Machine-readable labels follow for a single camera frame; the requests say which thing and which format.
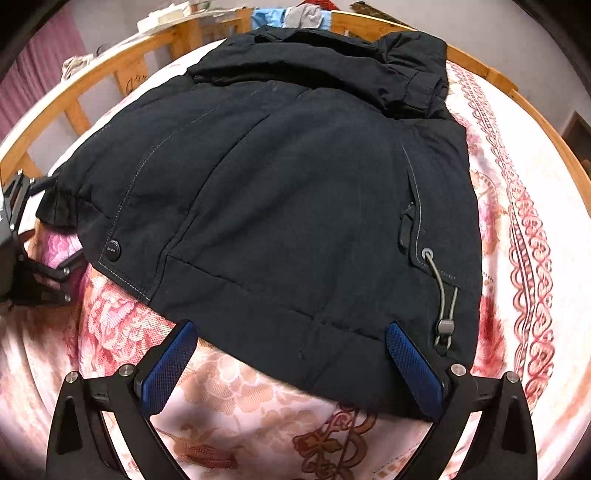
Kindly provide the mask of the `pink curtain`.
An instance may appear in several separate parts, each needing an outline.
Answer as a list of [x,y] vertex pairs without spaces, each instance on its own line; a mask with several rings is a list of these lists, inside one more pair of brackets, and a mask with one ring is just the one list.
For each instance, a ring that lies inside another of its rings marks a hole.
[[62,78],[63,63],[86,53],[69,6],[26,44],[1,80],[1,139]]

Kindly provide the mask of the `wooden bed frame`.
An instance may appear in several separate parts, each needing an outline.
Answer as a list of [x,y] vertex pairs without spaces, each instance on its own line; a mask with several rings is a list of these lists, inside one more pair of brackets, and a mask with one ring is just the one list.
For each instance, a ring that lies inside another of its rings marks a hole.
[[[105,52],[90,66],[57,85],[16,124],[1,144],[1,179],[7,181],[22,170],[29,177],[40,177],[40,169],[28,154],[28,148],[55,118],[66,116],[73,131],[81,136],[91,127],[79,97],[112,76],[124,96],[141,85],[148,76],[144,55],[166,46],[173,60],[204,46],[204,27],[197,19],[186,18],[176,24],[132,38]],[[450,45],[447,58],[452,63],[484,78],[520,105],[542,128],[561,159],[586,207],[590,206],[590,178],[578,158],[551,123],[518,91],[505,75],[472,55]]]

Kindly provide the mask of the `black padded jacket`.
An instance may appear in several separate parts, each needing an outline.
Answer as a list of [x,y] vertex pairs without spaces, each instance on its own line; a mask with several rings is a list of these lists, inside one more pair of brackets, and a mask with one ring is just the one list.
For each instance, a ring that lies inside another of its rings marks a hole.
[[447,46],[259,28],[116,114],[37,211],[170,321],[318,397],[422,416],[386,345],[471,366],[482,290]]

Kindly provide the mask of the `brown patterned cloth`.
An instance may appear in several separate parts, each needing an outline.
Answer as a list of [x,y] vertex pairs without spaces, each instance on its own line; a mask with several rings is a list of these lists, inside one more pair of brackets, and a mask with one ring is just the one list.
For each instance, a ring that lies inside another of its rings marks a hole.
[[378,18],[378,19],[385,20],[388,22],[397,23],[397,24],[400,24],[403,26],[406,25],[406,23],[403,22],[402,20],[397,19],[396,17],[394,17],[382,10],[379,10],[378,8],[370,5],[369,3],[365,2],[365,1],[353,2],[349,6],[349,8],[356,14]]

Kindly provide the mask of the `red paper wall decoration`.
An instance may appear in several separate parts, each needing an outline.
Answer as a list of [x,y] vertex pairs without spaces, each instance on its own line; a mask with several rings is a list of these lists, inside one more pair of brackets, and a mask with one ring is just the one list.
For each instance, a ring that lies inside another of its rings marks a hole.
[[339,7],[335,5],[332,0],[303,0],[301,1],[301,5],[308,4],[320,7],[322,10],[325,11],[339,11]]

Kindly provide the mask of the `crumpled cloth on rail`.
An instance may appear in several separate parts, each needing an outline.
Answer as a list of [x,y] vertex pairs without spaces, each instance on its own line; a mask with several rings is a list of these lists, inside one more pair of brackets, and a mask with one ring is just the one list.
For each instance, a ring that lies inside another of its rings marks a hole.
[[72,56],[66,59],[62,64],[61,80],[65,81],[72,77],[75,73],[86,68],[93,60],[93,54],[86,54],[81,56]]

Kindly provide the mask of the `blue shirt on rail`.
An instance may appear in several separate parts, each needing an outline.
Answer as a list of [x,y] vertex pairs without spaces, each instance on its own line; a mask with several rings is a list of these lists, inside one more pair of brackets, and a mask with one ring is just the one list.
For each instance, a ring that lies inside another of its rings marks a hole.
[[[263,26],[283,28],[283,17],[287,8],[256,8],[252,10],[250,25],[252,30]],[[322,26],[318,29],[330,30],[332,25],[332,12],[322,10]]]

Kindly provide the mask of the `white box on shelf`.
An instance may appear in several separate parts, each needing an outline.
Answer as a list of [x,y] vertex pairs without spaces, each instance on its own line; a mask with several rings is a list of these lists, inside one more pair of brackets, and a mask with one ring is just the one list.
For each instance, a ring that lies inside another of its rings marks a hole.
[[136,23],[137,31],[145,33],[161,25],[181,20],[187,15],[190,15],[190,1],[180,4],[171,3],[165,8],[149,12],[146,17],[138,20]]

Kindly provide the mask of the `pink floral quilt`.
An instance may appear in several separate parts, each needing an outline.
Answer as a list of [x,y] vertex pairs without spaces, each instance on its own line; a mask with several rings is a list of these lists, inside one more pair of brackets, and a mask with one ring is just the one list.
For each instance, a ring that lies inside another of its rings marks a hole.
[[[467,130],[483,247],[473,373],[512,370],[533,416],[543,479],[590,423],[590,220],[538,123],[484,78],[449,63],[447,105]],[[1,317],[1,475],[40,479],[64,376],[112,374],[170,323],[87,269],[63,308]],[[163,412],[165,445],[193,479],[392,479],[421,421],[305,395],[200,343]]]

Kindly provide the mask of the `grey garment on rail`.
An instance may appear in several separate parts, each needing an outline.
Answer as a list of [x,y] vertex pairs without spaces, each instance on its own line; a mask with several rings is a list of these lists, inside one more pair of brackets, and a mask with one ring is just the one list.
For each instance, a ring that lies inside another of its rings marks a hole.
[[283,28],[318,29],[322,26],[322,8],[304,3],[287,7],[283,17]]

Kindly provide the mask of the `dark framed picture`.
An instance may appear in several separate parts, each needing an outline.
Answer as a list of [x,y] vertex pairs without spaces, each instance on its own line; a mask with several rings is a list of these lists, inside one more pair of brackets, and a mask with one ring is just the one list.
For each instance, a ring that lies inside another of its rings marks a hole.
[[591,126],[574,112],[562,134],[571,151],[580,160],[591,160]]

